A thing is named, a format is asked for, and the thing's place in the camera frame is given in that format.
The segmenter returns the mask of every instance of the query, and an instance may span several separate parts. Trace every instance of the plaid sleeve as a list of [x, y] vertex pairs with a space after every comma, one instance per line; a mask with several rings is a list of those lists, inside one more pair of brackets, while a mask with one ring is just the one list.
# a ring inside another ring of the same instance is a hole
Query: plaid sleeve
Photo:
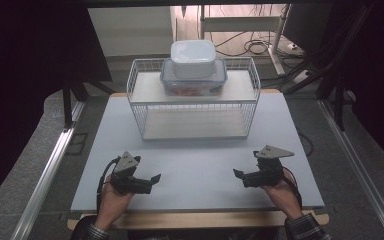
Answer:
[[313, 215], [307, 214], [293, 221], [285, 222], [286, 231], [294, 240], [330, 240]]
[[82, 240], [107, 240], [109, 237], [110, 235], [107, 232], [90, 224], [86, 236], [84, 236]]

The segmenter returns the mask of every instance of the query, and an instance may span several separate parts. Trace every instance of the person's left hand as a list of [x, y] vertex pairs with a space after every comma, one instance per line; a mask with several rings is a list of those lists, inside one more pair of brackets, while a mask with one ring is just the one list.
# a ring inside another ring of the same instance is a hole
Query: person's left hand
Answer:
[[120, 195], [117, 190], [109, 183], [111, 176], [107, 176], [106, 183], [102, 188], [101, 205], [95, 226], [104, 231], [108, 231], [115, 220], [123, 214], [130, 200], [134, 196], [133, 193]]

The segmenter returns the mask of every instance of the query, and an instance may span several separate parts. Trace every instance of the gray carpet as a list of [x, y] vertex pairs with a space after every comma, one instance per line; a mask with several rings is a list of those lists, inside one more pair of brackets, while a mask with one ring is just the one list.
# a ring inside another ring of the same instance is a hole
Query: gray carpet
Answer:
[[[131, 62], [109, 59], [108, 64], [114, 82], [104, 84], [124, 92]], [[258, 64], [261, 78], [275, 77], [269, 60], [258, 60]], [[267, 81], [268, 84], [279, 83], [279, 80]], [[384, 228], [379, 218], [317, 100], [312, 97], [316, 87], [317, 83], [300, 90], [288, 97], [287, 103], [298, 131], [308, 137], [313, 145], [311, 148], [309, 142], [302, 138], [306, 152], [312, 149], [308, 160], [330, 215], [330, 222], [324, 227], [334, 239], [384, 239]], [[71, 235], [71, 231], [66, 227], [67, 213], [108, 100], [108, 96], [102, 91], [91, 86], [87, 88], [93, 96], [86, 102], [74, 137], [29, 239], [69, 239]], [[61, 99], [61, 93], [56, 93], [47, 99], [45, 114], [36, 132], [1, 186], [0, 239], [11, 237], [61, 133], [63, 128]], [[344, 124], [348, 137], [361, 154], [367, 171], [384, 197], [384, 152], [359, 124], [350, 106], [344, 108]], [[286, 239], [283, 230], [280, 231], [279, 239]]]

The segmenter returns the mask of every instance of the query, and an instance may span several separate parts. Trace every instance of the white wire rack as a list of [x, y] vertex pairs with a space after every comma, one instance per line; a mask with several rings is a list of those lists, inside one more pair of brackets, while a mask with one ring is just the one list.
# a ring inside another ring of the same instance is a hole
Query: white wire rack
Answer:
[[260, 96], [252, 58], [225, 58], [228, 80], [218, 96], [167, 96], [160, 81], [164, 59], [136, 59], [127, 96], [144, 140], [246, 138]]

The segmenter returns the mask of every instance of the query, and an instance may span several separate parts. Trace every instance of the plastic container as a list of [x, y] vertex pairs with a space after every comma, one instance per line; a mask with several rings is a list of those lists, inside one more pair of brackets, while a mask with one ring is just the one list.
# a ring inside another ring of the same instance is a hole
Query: plastic container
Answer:
[[160, 80], [168, 96], [217, 96], [227, 81], [226, 63], [223, 59], [214, 61], [214, 73], [206, 78], [178, 78], [173, 71], [174, 62], [166, 59]]
[[170, 57], [177, 78], [207, 78], [214, 74], [216, 50], [211, 41], [175, 42], [171, 45]]

